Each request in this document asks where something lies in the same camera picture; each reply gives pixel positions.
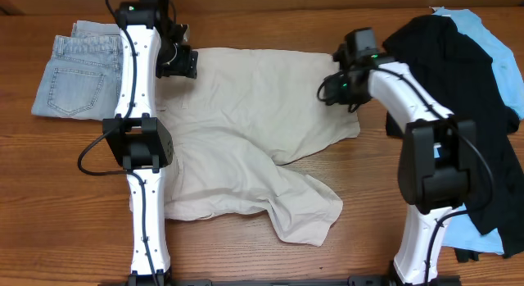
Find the beige cargo shorts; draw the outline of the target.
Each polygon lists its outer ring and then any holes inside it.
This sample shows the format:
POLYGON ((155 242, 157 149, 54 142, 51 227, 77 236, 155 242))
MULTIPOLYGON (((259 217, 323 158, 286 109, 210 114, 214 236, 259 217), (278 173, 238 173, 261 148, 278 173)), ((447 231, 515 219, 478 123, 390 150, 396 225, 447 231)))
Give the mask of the beige cargo shorts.
POLYGON ((202 48, 195 79, 158 79, 157 113, 174 142, 165 217, 264 211, 282 241, 322 245, 343 202, 288 166, 358 136, 356 115, 317 98, 336 71, 326 53, 202 48))

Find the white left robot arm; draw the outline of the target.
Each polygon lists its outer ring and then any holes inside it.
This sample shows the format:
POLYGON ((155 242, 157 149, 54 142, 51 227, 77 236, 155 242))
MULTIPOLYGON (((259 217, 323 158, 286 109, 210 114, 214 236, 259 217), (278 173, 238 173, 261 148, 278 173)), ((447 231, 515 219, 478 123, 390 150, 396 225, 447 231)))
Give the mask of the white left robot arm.
POLYGON ((189 28, 176 21, 171 0, 123 2, 115 12, 123 48, 120 98, 102 122, 113 155, 126 174, 133 213, 129 285, 168 285, 164 190, 174 159, 171 134, 156 110, 156 81, 197 77, 198 53, 187 45, 189 28))

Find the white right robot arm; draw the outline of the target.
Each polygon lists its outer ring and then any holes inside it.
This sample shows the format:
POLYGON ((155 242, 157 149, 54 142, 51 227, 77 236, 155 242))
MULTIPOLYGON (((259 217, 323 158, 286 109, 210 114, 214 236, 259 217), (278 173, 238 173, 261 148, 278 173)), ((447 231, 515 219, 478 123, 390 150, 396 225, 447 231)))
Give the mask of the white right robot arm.
POLYGON ((357 275, 350 285, 460 286, 437 262, 445 232, 476 184, 476 126, 439 104, 409 66, 380 52, 370 28, 349 32, 333 53, 339 71, 324 79, 317 98, 350 113, 378 100, 402 133, 398 185, 408 205, 400 249, 385 275, 357 275))

